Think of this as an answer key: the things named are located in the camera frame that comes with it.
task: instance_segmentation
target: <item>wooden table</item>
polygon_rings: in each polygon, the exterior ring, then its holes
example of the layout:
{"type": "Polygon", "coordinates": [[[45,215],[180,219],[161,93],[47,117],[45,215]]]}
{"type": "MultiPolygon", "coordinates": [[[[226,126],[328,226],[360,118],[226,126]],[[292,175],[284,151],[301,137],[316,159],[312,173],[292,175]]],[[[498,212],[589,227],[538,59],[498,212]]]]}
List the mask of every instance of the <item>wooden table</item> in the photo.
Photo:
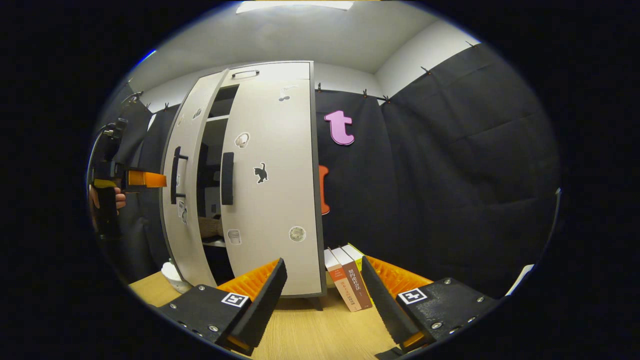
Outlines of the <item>wooden table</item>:
{"type": "MultiPolygon", "coordinates": [[[[130,285],[148,304],[163,306],[180,296],[161,272],[130,285]]],[[[373,359],[396,344],[375,306],[350,312],[331,278],[323,311],[306,299],[280,299],[251,359],[373,359]]]]}

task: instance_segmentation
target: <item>white wall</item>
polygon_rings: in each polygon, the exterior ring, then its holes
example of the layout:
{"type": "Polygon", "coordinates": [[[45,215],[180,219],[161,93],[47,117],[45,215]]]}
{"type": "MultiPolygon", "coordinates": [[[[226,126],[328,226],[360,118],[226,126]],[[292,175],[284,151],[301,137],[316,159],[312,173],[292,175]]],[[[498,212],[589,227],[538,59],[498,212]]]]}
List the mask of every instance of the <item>white wall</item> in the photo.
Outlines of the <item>white wall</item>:
{"type": "Polygon", "coordinates": [[[438,20],[407,41],[376,72],[376,79],[384,95],[395,95],[413,80],[439,63],[468,49],[480,41],[449,24],[438,20]]]}
{"type": "MultiPolygon", "coordinates": [[[[140,101],[145,105],[151,103],[149,111],[155,113],[162,110],[166,102],[169,103],[169,106],[180,104],[195,83],[196,79],[200,76],[222,71],[227,67],[236,67],[246,64],[248,63],[237,63],[204,69],[167,81],[166,83],[152,89],[135,90],[144,90],[144,94],[140,97],[140,101]]],[[[322,88],[327,90],[341,90],[361,94],[362,90],[367,89],[367,95],[382,96],[378,80],[373,74],[349,69],[347,67],[340,67],[325,63],[314,63],[314,81],[315,88],[317,88],[318,83],[322,83],[322,88]]]]}

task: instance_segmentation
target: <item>ceiling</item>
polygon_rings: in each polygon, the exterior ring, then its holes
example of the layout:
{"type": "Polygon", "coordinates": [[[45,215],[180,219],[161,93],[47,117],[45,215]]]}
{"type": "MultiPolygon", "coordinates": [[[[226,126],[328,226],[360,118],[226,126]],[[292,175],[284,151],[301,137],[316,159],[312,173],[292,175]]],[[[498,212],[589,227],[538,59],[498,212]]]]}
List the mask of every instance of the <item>ceiling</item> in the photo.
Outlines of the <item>ceiling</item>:
{"type": "Polygon", "coordinates": [[[279,6],[236,15],[240,1],[207,14],[157,47],[129,75],[148,90],[202,69],[255,61],[313,60],[375,73],[437,18],[400,1],[355,1],[348,11],[279,6]]]}

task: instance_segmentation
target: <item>cabinet handle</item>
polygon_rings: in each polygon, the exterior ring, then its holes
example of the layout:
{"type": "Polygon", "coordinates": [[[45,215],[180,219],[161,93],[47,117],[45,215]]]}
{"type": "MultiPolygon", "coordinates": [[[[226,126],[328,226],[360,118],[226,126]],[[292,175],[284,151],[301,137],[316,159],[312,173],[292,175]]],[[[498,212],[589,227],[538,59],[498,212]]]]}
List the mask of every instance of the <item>cabinet handle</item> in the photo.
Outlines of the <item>cabinet handle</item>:
{"type": "Polygon", "coordinates": [[[222,154],[222,171],[220,172],[220,200],[223,205],[234,204],[234,153],[222,154]]]}
{"type": "Polygon", "coordinates": [[[171,204],[175,205],[177,197],[186,197],[183,193],[175,193],[177,187],[177,175],[178,175],[178,160],[185,159],[188,160],[189,157],[185,155],[180,155],[180,147],[176,147],[173,152],[173,165],[171,167],[171,204]]]}
{"type": "Polygon", "coordinates": [[[236,72],[235,74],[231,75],[231,78],[234,79],[236,77],[236,75],[242,74],[243,72],[254,72],[254,71],[255,71],[255,75],[256,76],[258,76],[260,74],[260,70],[247,70],[247,71],[236,72]]]}

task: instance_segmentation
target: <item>stack of books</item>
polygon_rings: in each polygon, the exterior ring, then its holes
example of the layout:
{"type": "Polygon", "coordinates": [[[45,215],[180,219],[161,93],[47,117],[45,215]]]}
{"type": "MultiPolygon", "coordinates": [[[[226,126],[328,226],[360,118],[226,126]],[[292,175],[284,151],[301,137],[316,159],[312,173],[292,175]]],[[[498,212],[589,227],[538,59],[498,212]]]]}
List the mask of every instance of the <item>stack of books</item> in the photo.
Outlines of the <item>stack of books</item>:
{"type": "Polygon", "coordinates": [[[373,306],[362,280],[362,256],[351,244],[324,251],[324,265],[350,311],[373,306]]]}

